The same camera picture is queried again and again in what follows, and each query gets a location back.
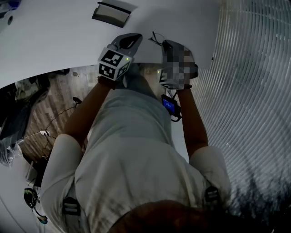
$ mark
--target backpack strap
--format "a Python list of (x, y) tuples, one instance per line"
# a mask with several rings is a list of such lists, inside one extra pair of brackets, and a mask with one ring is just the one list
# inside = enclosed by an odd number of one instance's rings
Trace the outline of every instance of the backpack strap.
[(75, 182), (69, 189), (69, 192), (63, 200), (62, 219), (64, 229), (69, 233), (90, 233), (86, 214), (80, 206), (75, 190)]

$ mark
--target floor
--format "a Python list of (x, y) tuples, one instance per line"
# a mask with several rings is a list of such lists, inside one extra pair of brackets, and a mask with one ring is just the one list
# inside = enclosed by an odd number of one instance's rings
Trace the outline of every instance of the floor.
[[(156, 78), (159, 68), (158, 64), (140, 65), (140, 73), (157, 97), (165, 93)], [(28, 162), (38, 162), (42, 156), (50, 154), (55, 138), (62, 132), (66, 119), (74, 111), (73, 97), (83, 100), (96, 85), (97, 77), (98, 66), (71, 68), (66, 76), (49, 74), (51, 87), (48, 96), (34, 107), (24, 141), (20, 145)], [(39, 132), (42, 130), (47, 130), (49, 137), (41, 135)]]

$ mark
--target person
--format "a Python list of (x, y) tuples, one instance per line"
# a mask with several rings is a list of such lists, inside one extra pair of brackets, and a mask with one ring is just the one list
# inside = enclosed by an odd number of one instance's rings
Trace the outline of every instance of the person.
[[(208, 137), (190, 89), (177, 90), (189, 163), (174, 149), (171, 117), (132, 64), (123, 82), (98, 84), (68, 118), (42, 183), (44, 212), (62, 227), (71, 185), (90, 232), (194, 232), (221, 223), (205, 192), (216, 187), (227, 207), (231, 185), (219, 148)], [(90, 131), (84, 155), (82, 145)]]

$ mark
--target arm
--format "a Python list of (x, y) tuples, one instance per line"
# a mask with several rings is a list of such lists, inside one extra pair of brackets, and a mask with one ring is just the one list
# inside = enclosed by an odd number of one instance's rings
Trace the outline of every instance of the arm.
[(112, 85), (113, 81), (99, 78), (97, 85), (67, 120), (63, 133), (72, 136), (81, 147)]
[(190, 89), (177, 90), (181, 105), (185, 144), (189, 159), (193, 153), (208, 146), (208, 137)]

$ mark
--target hand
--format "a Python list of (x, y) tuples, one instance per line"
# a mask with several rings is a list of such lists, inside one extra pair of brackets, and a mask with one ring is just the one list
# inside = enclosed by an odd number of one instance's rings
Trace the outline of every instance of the hand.
[(109, 87), (112, 90), (116, 88), (116, 81), (110, 80), (109, 78), (105, 78), (103, 76), (98, 76), (98, 83), (103, 86)]

